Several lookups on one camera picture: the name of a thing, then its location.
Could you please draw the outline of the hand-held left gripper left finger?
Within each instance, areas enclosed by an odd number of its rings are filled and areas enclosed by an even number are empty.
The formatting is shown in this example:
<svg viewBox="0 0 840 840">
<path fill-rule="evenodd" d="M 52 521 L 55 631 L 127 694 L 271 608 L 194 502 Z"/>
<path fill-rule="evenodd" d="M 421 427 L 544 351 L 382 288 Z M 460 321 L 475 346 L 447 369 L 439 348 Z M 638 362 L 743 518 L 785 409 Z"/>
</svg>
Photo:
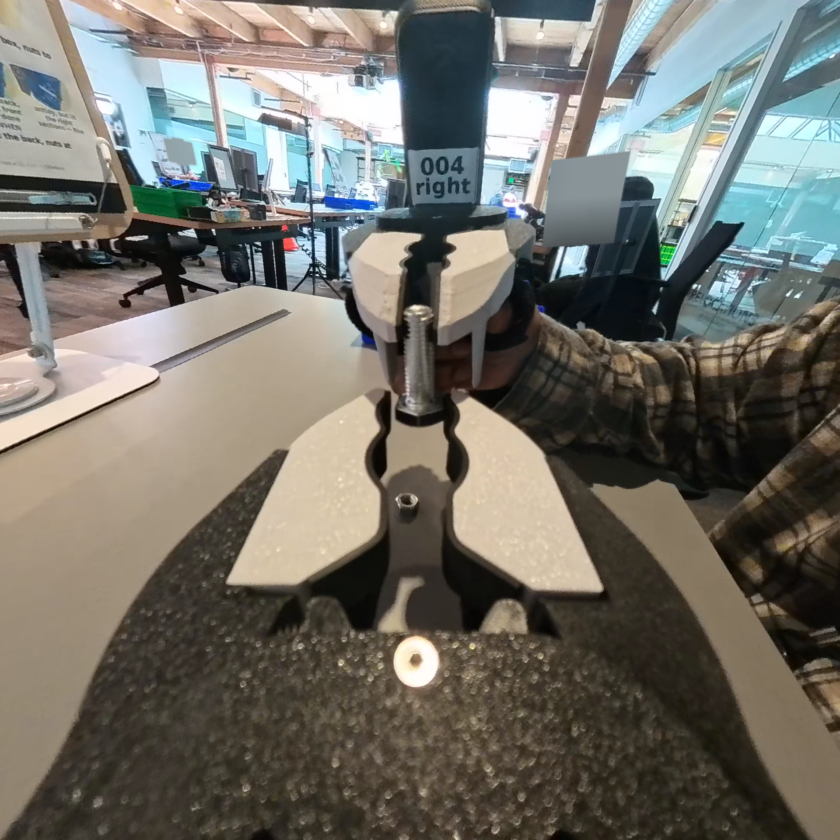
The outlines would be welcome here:
<svg viewBox="0 0 840 840">
<path fill-rule="evenodd" d="M 228 586 L 302 593 L 382 540 L 386 504 L 374 454 L 390 419 L 390 392 L 374 389 L 291 444 Z"/>
</svg>

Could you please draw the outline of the white metal stand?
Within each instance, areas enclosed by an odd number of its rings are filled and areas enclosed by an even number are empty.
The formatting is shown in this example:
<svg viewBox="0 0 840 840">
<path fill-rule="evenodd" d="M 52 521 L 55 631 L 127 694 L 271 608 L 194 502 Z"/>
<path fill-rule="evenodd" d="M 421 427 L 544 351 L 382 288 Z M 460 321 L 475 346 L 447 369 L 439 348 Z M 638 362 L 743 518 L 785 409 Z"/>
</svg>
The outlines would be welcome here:
<svg viewBox="0 0 840 840">
<path fill-rule="evenodd" d="M 40 241 L 12 245 L 28 314 L 26 350 L 2 356 L 1 450 L 6 452 L 152 385 L 148 365 L 58 350 L 39 264 Z"/>
</svg>

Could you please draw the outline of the person's plaid shirt torso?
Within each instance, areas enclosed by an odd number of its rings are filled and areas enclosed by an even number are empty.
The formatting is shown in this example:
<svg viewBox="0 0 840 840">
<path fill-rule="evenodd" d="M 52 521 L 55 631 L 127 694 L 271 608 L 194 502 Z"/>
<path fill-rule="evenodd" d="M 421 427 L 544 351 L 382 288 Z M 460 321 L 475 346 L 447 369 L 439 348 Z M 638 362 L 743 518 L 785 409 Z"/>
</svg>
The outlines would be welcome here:
<svg viewBox="0 0 840 840">
<path fill-rule="evenodd" d="M 838 408 L 794 446 L 710 536 L 763 629 L 838 741 Z"/>
</svg>

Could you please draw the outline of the silver hex bolt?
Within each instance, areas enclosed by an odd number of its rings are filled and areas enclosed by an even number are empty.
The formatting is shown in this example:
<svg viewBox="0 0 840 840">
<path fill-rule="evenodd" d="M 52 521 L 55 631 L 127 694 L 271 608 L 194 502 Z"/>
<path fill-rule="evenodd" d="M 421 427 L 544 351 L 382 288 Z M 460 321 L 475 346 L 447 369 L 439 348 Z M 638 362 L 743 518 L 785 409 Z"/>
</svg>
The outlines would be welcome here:
<svg viewBox="0 0 840 840">
<path fill-rule="evenodd" d="M 451 389 L 437 389 L 433 310 L 413 304 L 405 309 L 404 322 L 404 387 L 397 399 L 395 418 L 410 427 L 433 426 L 444 421 L 452 400 Z"/>
</svg>

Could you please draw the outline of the black tripod light stand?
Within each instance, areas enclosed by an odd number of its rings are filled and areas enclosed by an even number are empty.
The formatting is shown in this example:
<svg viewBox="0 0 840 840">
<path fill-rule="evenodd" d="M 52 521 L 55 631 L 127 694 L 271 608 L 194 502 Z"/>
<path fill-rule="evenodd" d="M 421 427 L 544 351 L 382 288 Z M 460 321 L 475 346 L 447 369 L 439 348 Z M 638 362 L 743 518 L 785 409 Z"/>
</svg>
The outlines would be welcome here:
<svg viewBox="0 0 840 840">
<path fill-rule="evenodd" d="M 344 302 L 345 295 L 334 284 L 332 275 L 326 265 L 323 265 L 318 259 L 316 248 L 316 220 L 314 216 L 314 195 L 313 195 L 313 180 L 312 180 L 312 158 L 314 149 L 311 138 L 311 120 L 305 113 L 295 114 L 293 112 L 283 111 L 279 113 L 263 112 L 259 116 L 259 122 L 264 125 L 269 125 L 278 130 L 286 131 L 292 130 L 297 123 L 302 123 L 303 136 L 306 143 L 306 159 L 307 159 L 307 208 L 308 208 L 308 226 L 309 226 L 309 242 L 310 242 L 310 267 L 306 271 L 301 282 L 298 283 L 293 290 L 297 291 L 302 283 L 306 280 L 311 281 L 312 293 L 316 293 L 319 285 L 323 285 L 328 289 L 334 297 Z"/>
</svg>

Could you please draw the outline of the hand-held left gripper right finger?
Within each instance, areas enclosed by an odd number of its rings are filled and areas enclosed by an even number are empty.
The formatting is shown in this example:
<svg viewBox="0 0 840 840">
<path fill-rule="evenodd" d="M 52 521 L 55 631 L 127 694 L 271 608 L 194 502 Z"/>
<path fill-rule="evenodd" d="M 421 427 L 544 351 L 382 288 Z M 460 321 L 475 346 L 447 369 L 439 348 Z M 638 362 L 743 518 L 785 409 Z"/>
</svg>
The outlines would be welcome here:
<svg viewBox="0 0 840 840">
<path fill-rule="evenodd" d="M 603 595 L 541 448 L 472 396 L 455 394 L 451 408 L 448 526 L 457 556 L 527 596 Z"/>
</svg>

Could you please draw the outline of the wooden desk with black legs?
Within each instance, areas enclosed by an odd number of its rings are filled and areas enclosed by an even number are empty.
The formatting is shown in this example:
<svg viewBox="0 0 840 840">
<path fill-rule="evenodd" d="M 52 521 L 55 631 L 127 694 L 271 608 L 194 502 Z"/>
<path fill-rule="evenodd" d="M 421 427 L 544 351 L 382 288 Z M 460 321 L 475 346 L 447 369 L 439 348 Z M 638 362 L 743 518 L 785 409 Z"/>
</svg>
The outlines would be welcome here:
<svg viewBox="0 0 840 840">
<path fill-rule="evenodd" d="M 275 204 L 271 206 L 275 215 L 290 217 L 293 221 L 287 226 L 295 226 L 302 231 L 301 236 L 305 237 L 308 245 L 304 247 L 310 255 L 308 208 L 304 203 Z M 318 260 L 329 269 L 332 280 L 339 280 L 341 277 L 340 244 L 342 231 L 355 228 L 374 216 L 382 213 L 383 209 L 377 206 L 369 212 L 341 212 L 328 209 L 323 203 L 314 205 L 314 216 L 316 220 L 316 248 Z"/>
<path fill-rule="evenodd" d="M 293 220 L 284 216 L 252 219 L 241 224 L 216 224 L 203 219 L 178 219 L 144 215 L 135 211 L 127 235 L 142 237 L 177 234 L 183 230 L 212 234 L 217 245 L 259 245 L 263 254 L 264 280 L 267 288 L 288 291 L 286 252 L 282 240 L 292 237 L 298 229 L 288 227 Z"/>
</svg>

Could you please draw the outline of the person's right hand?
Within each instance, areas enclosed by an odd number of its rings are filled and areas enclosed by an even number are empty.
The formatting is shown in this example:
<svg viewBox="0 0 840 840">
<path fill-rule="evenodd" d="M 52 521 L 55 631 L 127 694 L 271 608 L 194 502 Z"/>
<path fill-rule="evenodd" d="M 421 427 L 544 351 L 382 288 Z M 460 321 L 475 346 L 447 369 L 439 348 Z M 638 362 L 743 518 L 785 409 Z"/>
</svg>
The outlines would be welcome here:
<svg viewBox="0 0 840 840">
<path fill-rule="evenodd" d="M 454 390 L 497 395 L 511 388 L 539 343 L 542 316 L 530 284 L 516 279 L 511 294 L 475 334 L 435 351 L 435 382 L 440 393 Z"/>
</svg>

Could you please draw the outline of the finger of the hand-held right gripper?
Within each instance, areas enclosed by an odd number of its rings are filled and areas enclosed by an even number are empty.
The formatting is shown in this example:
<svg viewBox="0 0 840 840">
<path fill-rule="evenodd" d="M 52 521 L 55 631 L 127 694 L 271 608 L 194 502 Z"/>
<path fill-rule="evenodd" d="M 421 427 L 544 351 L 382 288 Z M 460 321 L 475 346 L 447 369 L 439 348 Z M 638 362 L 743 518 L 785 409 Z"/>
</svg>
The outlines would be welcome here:
<svg viewBox="0 0 840 840">
<path fill-rule="evenodd" d="M 516 260 L 504 228 L 483 228 L 450 234 L 451 249 L 437 284 L 437 345 L 470 337 L 471 385 L 480 383 L 488 321 L 508 299 Z"/>
<path fill-rule="evenodd" d="M 390 385 L 407 382 L 406 264 L 412 257 L 411 247 L 421 239 L 419 233 L 355 231 L 346 250 L 355 307 L 373 335 L 383 374 Z"/>
</svg>

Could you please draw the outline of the wooden board with instruction sheet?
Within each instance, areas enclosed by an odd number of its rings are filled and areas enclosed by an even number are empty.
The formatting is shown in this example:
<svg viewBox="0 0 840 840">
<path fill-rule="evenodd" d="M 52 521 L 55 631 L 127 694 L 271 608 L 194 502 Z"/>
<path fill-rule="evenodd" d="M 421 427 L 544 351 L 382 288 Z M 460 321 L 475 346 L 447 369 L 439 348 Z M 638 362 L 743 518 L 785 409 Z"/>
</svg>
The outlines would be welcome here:
<svg viewBox="0 0 840 840">
<path fill-rule="evenodd" d="M 133 210 L 60 2 L 2 1 L 2 243 L 116 238 Z"/>
</svg>

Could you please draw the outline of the wooden post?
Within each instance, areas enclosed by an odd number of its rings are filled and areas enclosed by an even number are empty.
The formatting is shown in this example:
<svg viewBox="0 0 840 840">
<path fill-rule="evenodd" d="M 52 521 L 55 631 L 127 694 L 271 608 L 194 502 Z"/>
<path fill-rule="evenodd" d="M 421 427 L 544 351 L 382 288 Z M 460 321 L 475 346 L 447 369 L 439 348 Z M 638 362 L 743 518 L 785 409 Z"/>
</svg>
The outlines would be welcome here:
<svg viewBox="0 0 840 840">
<path fill-rule="evenodd" d="M 222 99 L 219 95 L 217 83 L 217 66 L 212 55 L 206 52 L 199 52 L 206 75 L 209 103 L 213 116 L 213 127 L 216 136 L 216 145 L 224 148 L 229 147 L 227 124 L 224 117 Z"/>
<path fill-rule="evenodd" d="M 567 160 L 588 154 L 632 6 L 632 1 L 605 2 L 595 33 L 581 100 L 564 154 Z"/>
</svg>

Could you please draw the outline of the green plastic bin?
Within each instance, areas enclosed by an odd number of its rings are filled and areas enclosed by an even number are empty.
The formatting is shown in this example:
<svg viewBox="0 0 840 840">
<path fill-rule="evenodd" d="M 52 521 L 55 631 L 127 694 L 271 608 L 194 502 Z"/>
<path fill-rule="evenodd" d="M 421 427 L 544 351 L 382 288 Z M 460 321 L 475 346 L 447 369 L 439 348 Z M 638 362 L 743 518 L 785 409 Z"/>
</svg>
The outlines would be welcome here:
<svg viewBox="0 0 840 840">
<path fill-rule="evenodd" d="M 193 209 L 207 209 L 204 196 L 192 190 L 131 185 L 130 191 L 134 209 L 139 214 L 187 219 L 192 218 Z"/>
</svg>

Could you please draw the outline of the person's right forearm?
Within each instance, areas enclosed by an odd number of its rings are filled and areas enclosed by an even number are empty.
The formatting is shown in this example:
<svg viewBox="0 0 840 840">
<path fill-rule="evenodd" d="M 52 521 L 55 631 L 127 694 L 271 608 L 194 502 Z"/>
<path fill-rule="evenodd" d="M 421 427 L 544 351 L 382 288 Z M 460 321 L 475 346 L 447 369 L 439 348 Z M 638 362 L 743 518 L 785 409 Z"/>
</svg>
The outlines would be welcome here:
<svg viewBox="0 0 840 840">
<path fill-rule="evenodd" d="M 712 343 L 627 343 L 538 317 L 497 412 L 543 448 L 602 448 L 695 487 L 838 492 L 838 300 Z"/>
</svg>

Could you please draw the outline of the black computer monitor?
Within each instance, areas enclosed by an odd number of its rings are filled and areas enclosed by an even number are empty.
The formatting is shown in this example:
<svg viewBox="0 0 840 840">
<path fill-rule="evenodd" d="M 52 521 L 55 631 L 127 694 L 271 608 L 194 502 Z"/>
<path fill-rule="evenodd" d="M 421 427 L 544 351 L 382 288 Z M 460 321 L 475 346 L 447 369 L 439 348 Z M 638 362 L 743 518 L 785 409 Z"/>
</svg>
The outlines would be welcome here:
<svg viewBox="0 0 840 840">
<path fill-rule="evenodd" d="M 256 153 L 252 150 L 231 147 L 230 155 L 233 162 L 234 180 L 240 197 L 246 201 L 261 201 Z"/>
<path fill-rule="evenodd" d="M 228 148 L 208 145 L 205 154 L 205 170 L 208 181 L 218 186 L 222 192 L 238 192 L 233 157 Z"/>
</svg>

